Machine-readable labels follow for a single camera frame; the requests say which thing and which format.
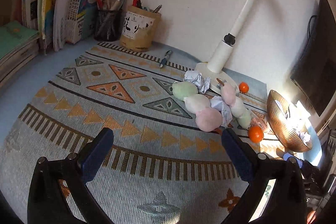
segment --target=lamp base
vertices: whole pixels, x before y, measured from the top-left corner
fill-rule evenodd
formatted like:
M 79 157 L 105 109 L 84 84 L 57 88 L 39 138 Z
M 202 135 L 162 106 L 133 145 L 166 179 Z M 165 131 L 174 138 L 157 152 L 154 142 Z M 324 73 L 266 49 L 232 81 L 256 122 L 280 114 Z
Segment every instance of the lamp base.
M 210 89 L 215 93 L 221 94 L 220 84 L 216 80 L 219 78 L 222 82 L 228 82 L 235 89 L 236 94 L 239 94 L 239 87 L 233 79 L 228 76 L 225 72 L 221 71 L 220 73 L 214 73 L 207 68 L 206 63 L 198 63 L 195 67 L 195 70 L 202 74 L 203 78 L 210 77 Z

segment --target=rug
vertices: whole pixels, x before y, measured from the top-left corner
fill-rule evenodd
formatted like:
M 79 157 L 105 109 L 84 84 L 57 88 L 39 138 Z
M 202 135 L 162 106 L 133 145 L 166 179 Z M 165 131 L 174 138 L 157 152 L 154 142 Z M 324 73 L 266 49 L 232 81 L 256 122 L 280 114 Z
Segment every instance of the rug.
M 159 69 L 166 51 L 162 47 L 154 56 L 100 42 L 36 93 L 7 136 L 0 161 L 0 189 L 23 222 L 37 159 L 79 152 L 102 127 L 113 130 L 114 145 L 87 186 L 114 223 L 224 220 L 248 184 L 218 132 L 200 131 L 195 115 L 172 95 L 172 83 L 191 68 L 181 59 Z M 207 92 L 209 98 L 214 95 Z M 265 116 L 266 92 L 264 98 L 240 97 L 248 109 Z M 275 135 L 253 144 L 237 121 L 229 126 L 256 152 L 277 157 L 276 149 L 284 150 Z M 66 183 L 60 183 L 73 214 L 84 220 Z

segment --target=pink plush ball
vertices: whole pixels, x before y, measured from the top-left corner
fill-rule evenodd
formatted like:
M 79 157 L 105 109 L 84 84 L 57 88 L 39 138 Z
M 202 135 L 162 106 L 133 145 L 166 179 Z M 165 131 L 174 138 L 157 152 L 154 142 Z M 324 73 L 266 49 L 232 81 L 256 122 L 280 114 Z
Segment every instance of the pink plush ball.
M 222 114 L 211 107 L 206 107 L 196 116 L 197 127 L 205 132 L 210 132 L 223 123 Z
M 224 86 L 220 88 L 220 94 L 227 105 L 232 106 L 235 104 L 236 92 L 232 85 L 225 83 Z

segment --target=copper basket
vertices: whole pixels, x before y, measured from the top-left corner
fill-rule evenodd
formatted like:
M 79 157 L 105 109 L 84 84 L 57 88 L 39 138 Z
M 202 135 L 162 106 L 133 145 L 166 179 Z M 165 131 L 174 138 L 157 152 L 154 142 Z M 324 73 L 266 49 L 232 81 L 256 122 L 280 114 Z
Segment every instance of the copper basket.
M 279 141 L 284 147 L 292 150 L 293 152 L 306 152 L 311 150 L 311 141 L 308 142 L 307 145 L 303 143 L 293 128 L 288 125 L 286 117 L 280 110 L 275 100 L 280 102 L 284 112 L 288 109 L 289 103 L 275 90 L 271 90 L 268 94 L 267 112 L 269 123 Z M 307 132 L 306 126 L 303 126 L 301 131 Z

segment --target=lamp arm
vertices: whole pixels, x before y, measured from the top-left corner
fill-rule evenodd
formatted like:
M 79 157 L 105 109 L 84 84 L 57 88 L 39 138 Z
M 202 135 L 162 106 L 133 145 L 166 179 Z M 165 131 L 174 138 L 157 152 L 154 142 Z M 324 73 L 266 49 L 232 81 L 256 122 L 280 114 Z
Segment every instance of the lamp arm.
M 227 34 L 223 40 L 218 44 L 215 52 L 211 56 L 206 67 L 214 73 L 220 73 L 225 63 L 230 57 L 233 50 L 233 45 L 235 43 L 235 38 L 238 35 L 244 21 L 251 10 L 254 0 L 247 0 L 236 19 L 233 27 L 231 28 L 229 34 Z

